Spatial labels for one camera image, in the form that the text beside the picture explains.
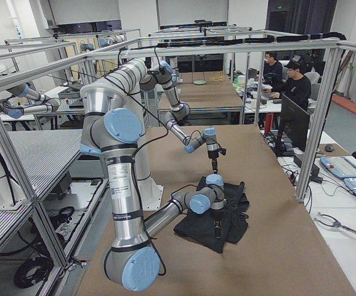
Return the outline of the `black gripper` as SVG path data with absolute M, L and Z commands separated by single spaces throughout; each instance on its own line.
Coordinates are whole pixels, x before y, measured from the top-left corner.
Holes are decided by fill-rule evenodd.
M 210 216 L 214 221 L 214 235 L 215 238 L 221 238 L 221 226 L 222 220 L 225 217 L 225 210 L 224 209 L 210 209 Z
M 214 150 L 208 150 L 208 157 L 212 159 L 212 170 L 214 173 L 218 173 L 218 164 L 217 158 L 220 154 L 226 155 L 227 149 L 225 148 L 217 148 Z

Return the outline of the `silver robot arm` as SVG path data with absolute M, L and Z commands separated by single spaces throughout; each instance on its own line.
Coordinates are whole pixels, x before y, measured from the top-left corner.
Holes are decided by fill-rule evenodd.
M 204 214 L 225 204 L 222 176 L 213 172 L 206 177 L 203 188 L 178 192 L 162 209 L 144 217 L 135 169 L 136 154 L 145 145 L 144 117 L 132 106 L 140 101 L 139 91 L 162 87 L 171 105 L 163 124 L 181 140 L 187 152 L 206 144 L 212 159 L 225 153 L 217 143 L 214 128 L 190 139 L 177 124 L 188 115 L 188 106 L 177 95 L 172 73 L 165 61 L 148 68 L 144 60 L 134 58 L 80 91 L 85 108 L 80 150 L 105 159 L 110 184 L 115 239 L 103 261 L 103 270 L 109 280 L 134 292 L 150 287 L 164 266 L 152 242 L 155 234 L 186 209 Z
M 163 125 L 171 131 L 184 145 L 187 153 L 191 154 L 197 148 L 206 144 L 208 157 L 211 159 L 213 173 L 218 173 L 217 158 L 225 155 L 226 149 L 217 141 L 216 129 L 209 127 L 200 132 L 197 137 L 187 135 L 179 126 L 178 121 L 183 120 L 190 113 L 188 104 L 182 102 L 177 94 L 175 84 L 172 82 L 173 70 L 165 61 L 159 61 L 157 66 L 149 70 L 140 81 L 142 91 L 150 91 L 156 85 L 161 85 L 169 103 L 170 110 L 163 115 Z

